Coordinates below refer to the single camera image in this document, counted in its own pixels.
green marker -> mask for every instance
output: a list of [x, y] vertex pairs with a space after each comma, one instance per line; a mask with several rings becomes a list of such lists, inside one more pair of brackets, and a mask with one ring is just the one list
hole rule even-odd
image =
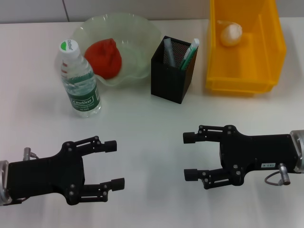
[[198, 46], [200, 45], [199, 41], [199, 39], [194, 39], [190, 47], [187, 49], [184, 59], [180, 63], [180, 70], [185, 70], [189, 62], [192, 60], [196, 49], [198, 49]]

white ball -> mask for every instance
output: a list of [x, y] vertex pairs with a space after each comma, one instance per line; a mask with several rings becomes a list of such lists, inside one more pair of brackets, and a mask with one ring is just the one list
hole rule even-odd
[[243, 29], [238, 24], [228, 25], [220, 34], [220, 41], [226, 47], [231, 47], [237, 45], [243, 35]]

white wall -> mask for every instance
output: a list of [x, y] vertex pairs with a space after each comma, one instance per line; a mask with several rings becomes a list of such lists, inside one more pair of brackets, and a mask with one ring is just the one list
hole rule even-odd
[[[110, 12], [148, 19], [205, 19], [209, 0], [64, 0], [70, 21]], [[304, 17], [304, 0], [276, 0], [280, 17]], [[0, 0], [0, 23], [67, 21], [62, 0]]]

water bottle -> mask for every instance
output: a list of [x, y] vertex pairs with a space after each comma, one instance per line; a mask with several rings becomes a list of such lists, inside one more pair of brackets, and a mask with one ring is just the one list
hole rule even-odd
[[76, 41], [67, 39], [60, 44], [62, 55], [61, 80], [74, 111], [81, 117], [99, 112], [100, 97], [91, 65], [80, 54]]

red cloth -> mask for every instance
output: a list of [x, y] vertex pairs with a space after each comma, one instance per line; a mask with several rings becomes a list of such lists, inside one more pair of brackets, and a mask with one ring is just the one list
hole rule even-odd
[[122, 57], [112, 38], [92, 44], [86, 50], [85, 58], [92, 66], [94, 73], [104, 79], [115, 77], [122, 67]]

